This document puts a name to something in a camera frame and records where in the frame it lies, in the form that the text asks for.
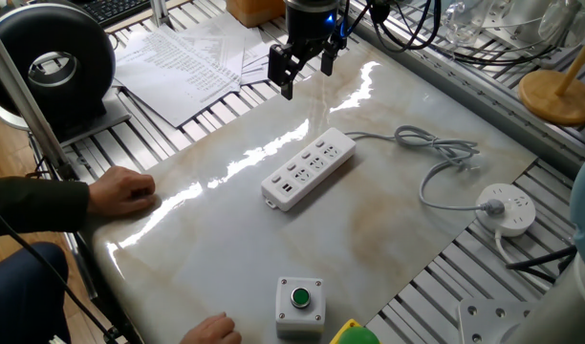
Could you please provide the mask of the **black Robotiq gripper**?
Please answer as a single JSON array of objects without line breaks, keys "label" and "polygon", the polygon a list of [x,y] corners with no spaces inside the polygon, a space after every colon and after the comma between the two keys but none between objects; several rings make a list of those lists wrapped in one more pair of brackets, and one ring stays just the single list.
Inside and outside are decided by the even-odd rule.
[{"label": "black Robotiq gripper", "polygon": [[285,99],[291,100],[294,79],[307,62],[305,47],[323,48],[320,71],[330,76],[338,53],[347,46],[347,38],[334,32],[338,0],[285,0],[284,3],[288,40],[286,45],[270,47],[268,78],[280,87]]}]

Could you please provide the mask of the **person's left hand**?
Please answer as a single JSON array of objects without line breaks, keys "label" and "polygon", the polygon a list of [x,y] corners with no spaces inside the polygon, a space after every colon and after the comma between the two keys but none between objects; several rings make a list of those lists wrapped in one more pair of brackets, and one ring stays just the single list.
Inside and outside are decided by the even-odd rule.
[{"label": "person's left hand", "polygon": [[105,217],[145,210],[157,200],[152,176],[120,166],[109,168],[88,189],[87,212]]}]

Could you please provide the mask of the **person's right hand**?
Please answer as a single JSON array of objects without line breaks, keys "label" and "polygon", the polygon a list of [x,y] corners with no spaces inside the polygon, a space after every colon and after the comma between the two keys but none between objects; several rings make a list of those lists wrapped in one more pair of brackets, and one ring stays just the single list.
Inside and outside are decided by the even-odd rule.
[{"label": "person's right hand", "polygon": [[206,318],[189,330],[180,344],[240,344],[242,335],[235,330],[234,321],[225,312]]}]

